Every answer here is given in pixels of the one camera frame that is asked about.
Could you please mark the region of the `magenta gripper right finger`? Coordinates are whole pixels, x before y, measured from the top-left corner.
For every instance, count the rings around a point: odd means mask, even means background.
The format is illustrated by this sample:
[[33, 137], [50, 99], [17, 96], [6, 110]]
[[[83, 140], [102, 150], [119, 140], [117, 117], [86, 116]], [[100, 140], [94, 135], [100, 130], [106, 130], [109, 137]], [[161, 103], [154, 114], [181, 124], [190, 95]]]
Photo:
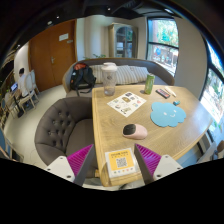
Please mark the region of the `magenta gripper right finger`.
[[145, 184], [150, 184], [182, 169], [182, 166], [171, 156], [159, 155], [139, 144], [134, 146], [134, 155]]

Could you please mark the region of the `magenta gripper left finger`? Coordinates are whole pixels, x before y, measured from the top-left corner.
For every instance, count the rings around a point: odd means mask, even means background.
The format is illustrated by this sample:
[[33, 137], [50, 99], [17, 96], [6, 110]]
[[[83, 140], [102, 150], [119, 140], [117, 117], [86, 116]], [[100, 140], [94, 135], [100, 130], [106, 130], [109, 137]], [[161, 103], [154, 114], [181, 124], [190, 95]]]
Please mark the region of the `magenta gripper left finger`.
[[45, 170], [78, 186], [82, 186], [94, 157], [95, 149], [94, 145], [91, 144], [68, 157], [59, 156]]

